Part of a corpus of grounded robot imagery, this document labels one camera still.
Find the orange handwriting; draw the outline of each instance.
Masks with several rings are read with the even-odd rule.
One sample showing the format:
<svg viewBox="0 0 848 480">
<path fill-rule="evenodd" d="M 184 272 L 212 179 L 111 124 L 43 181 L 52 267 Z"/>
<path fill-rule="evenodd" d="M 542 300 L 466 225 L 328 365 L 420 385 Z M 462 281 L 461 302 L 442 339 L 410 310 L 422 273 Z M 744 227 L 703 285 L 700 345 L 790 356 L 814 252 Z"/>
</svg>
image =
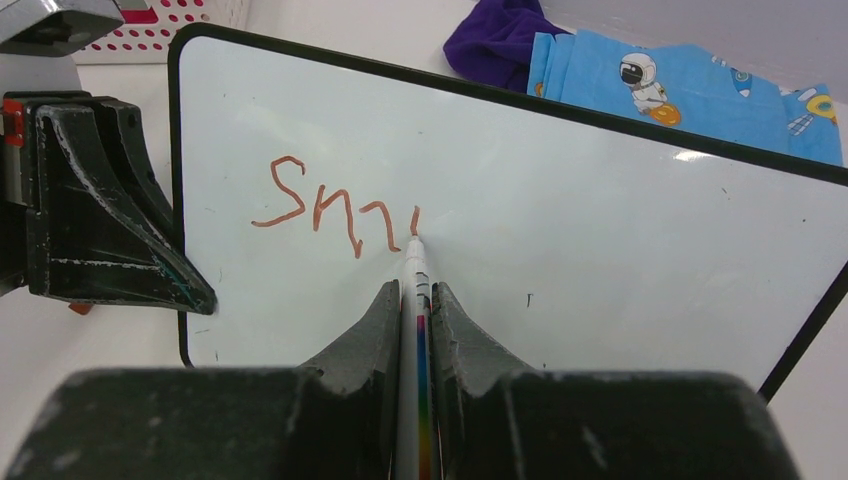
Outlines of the orange handwriting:
<svg viewBox="0 0 848 480">
<path fill-rule="evenodd" d="M 271 220 L 265 222 L 251 221 L 250 224 L 255 227 L 273 227 L 275 225 L 279 225 L 286 220 L 291 220 L 292 218 L 297 217 L 298 215 L 306 212 L 306 204 L 303 202 L 303 199 L 300 198 L 300 195 L 297 194 L 294 190 L 288 188 L 283 184 L 280 180 L 280 177 L 277 173 L 278 167 L 285 162 L 292 162 L 295 165 L 300 167 L 300 174 L 306 175 L 306 165 L 301 160 L 298 160 L 291 155 L 286 155 L 284 157 L 280 157 L 273 162 L 271 162 L 271 177 L 274 179 L 274 183 L 277 185 L 281 191 L 285 194 L 289 195 L 294 199 L 297 203 L 297 208 L 292 210 L 285 215 L 280 215 L 279 217 L 273 218 Z M 350 239 L 350 244 L 353 246 L 353 255 L 357 259 L 362 255 L 362 246 L 363 241 L 357 240 L 356 235 L 353 232 L 353 209 L 351 207 L 350 194 L 345 189 L 336 190 L 335 193 L 330 195 L 326 200 L 324 200 L 324 190 L 326 190 L 326 185 L 320 185 L 318 187 L 318 194 L 315 198 L 315 206 L 312 209 L 312 230 L 318 231 L 321 226 L 321 215 L 324 210 L 330 207 L 336 199 L 342 197 L 345 205 L 345 215 L 347 216 L 347 235 Z M 389 251 L 391 252 L 400 252 L 400 248 L 395 245 L 394 238 L 394 227 L 392 226 L 392 217 L 389 214 L 389 209 L 386 207 L 386 204 L 377 200 L 374 202 L 365 205 L 364 207 L 359 209 L 360 213 L 368 213 L 375 208 L 380 209 L 380 213 L 383 214 L 383 221 L 386 224 L 386 241 L 389 246 Z M 415 210 L 412 213 L 412 221 L 409 224 L 409 232 L 412 235 L 418 235 L 418 217 L 420 215 L 421 209 L 418 208 L 418 205 L 415 206 Z"/>
<path fill-rule="evenodd" d="M 368 205 L 359 209 L 359 213 L 368 213 L 375 208 L 379 208 L 380 212 L 383 213 L 383 221 L 386 222 L 386 236 L 389 242 L 389 251 L 399 252 L 400 249 L 395 246 L 395 234 L 392 231 L 392 217 L 389 215 L 389 209 L 386 208 L 386 204 L 377 200 L 376 202 L 371 202 Z"/>
<path fill-rule="evenodd" d="M 279 217 L 273 220 L 268 220 L 267 222 L 250 222 L 255 227 L 273 227 L 274 225 L 283 223 L 286 220 L 291 220 L 292 218 L 306 211 L 306 204 L 303 203 L 303 200 L 300 198 L 300 195 L 295 193 L 294 190 L 283 185 L 283 182 L 280 181 L 280 176 L 277 175 L 277 167 L 285 162 L 292 162 L 295 165 L 299 166 L 301 175 L 306 175 L 306 165 L 304 165 L 303 162 L 296 159 L 295 157 L 292 157 L 291 155 L 286 155 L 285 157 L 278 158 L 271 162 L 271 176 L 274 178 L 274 183 L 277 184 L 277 188 L 290 195 L 294 199 L 294 201 L 297 202 L 298 207 L 285 215 L 280 215 Z"/>
</svg>

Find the blue fabric with astronaut print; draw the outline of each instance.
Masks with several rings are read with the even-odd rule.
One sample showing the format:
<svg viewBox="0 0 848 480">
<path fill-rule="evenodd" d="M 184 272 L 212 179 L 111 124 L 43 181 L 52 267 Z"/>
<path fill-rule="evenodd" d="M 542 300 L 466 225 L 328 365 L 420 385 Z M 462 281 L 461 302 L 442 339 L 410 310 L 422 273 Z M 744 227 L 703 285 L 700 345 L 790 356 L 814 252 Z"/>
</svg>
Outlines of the blue fabric with astronaut print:
<svg viewBox="0 0 848 480">
<path fill-rule="evenodd" d="M 589 31 L 537 34 L 527 93 L 842 165 L 827 87 L 781 91 L 695 45 L 642 48 Z"/>
</svg>

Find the rainbow stripe on marker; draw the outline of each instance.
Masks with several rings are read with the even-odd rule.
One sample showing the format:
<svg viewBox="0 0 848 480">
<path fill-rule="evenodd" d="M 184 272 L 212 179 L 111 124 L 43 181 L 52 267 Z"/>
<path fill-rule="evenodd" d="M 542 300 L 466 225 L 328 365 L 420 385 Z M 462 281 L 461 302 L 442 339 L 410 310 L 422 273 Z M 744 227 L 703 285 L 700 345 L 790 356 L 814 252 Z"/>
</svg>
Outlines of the rainbow stripe on marker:
<svg viewBox="0 0 848 480">
<path fill-rule="evenodd" d="M 432 478 L 430 465 L 432 451 L 430 448 L 430 375 L 428 372 L 427 355 L 427 317 L 418 315 L 418 478 Z"/>
</svg>

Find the astronaut print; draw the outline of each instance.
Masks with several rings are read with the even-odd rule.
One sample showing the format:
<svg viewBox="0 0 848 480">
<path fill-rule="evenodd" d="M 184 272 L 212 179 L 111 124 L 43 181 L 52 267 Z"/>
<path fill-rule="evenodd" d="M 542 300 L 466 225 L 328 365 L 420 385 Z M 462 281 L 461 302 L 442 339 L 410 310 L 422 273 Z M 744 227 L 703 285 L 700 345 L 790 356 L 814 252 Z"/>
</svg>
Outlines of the astronaut print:
<svg viewBox="0 0 848 480">
<path fill-rule="evenodd" d="M 680 111 L 668 102 L 665 88 L 657 81 L 657 64 L 645 53 L 628 53 L 619 66 L 621 81 L 630 88 L 633 104 L 641 115 L 648 115 L 667 127 L 680 124 Z"/>
</svg>

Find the astronaut helmet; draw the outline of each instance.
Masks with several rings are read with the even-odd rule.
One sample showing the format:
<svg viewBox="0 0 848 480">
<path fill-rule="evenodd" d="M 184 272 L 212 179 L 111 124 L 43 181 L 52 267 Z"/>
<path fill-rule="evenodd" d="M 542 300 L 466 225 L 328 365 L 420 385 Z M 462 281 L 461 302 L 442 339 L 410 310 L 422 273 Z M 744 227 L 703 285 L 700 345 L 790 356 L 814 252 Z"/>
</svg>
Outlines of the astronaut helmet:
<svg viewBox="0 0 848 480">
<path fill-rule="evenodd" d="M 657 64 L 644 53 L 628 53 L 621 58 L 619 74 L 621 81 L 631 87 L 647 86 L 657 77 Z"/>
</svg>

